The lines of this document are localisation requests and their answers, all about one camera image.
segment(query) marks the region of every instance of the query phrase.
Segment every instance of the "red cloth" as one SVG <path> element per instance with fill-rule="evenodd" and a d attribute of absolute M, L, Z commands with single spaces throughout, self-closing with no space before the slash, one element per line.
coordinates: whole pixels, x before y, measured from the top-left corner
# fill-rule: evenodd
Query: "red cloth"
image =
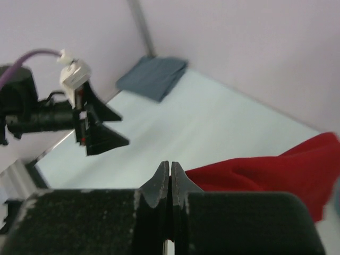
<path fill-rule="evenodd" d="M 320 134 L 277 157 L 235 158 L 186 172 L 204 191 L 286 191 L 298 196 L 315 222 L 340 176 L 340 142 Z"/>

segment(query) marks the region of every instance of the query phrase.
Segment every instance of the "white wall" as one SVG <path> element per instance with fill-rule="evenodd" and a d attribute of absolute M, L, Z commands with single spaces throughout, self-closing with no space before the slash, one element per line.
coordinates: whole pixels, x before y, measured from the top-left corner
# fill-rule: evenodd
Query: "white wall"
<path fill-rule="evenodd" d="M 66 48 L 92 67 L 93 88 L 104 99 L 114 94 L 115 81 L 145 53 L 126 0 L 2 0 L 0 32 L 0 63 L 37 47 Z M 59 89 L 62 67 L 55 61 L 36 57 L 27 63 L 40 97 Z M 63 135 L 24 135 L 18 142 L 9 134 L 10 146 L 0 148 L 0 171 L 18 157 L 38 156 Z"/>
<path fill-rule="evenodd" d="M 158 54 L 340 133 L 340 1 L 141 3 Z"/>

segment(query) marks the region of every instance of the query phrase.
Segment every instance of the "purple cable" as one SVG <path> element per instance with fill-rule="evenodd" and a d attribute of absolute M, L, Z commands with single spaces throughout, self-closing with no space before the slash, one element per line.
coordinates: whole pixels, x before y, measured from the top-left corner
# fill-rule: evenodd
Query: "purple cable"
<path fill-rule="evenodd" d="M 16 71 L 22 66 L 22 64 L 28 60 L 29 58 L 38 55 L 38 54 L 46 54 L 46 55 L 53 55 L 60 57 L 61 53 L 56 50 L 52 49 L 34 49 L 30 52 L 27 52 L 26 54 L 22 55 L 20 58 L 18 58 L 14 64 L 9 67 L 3 75 L 0 77 L 0 90 L 6 85 L 6 83 L 9 81 L 9 79 L 16 73 Z"/>

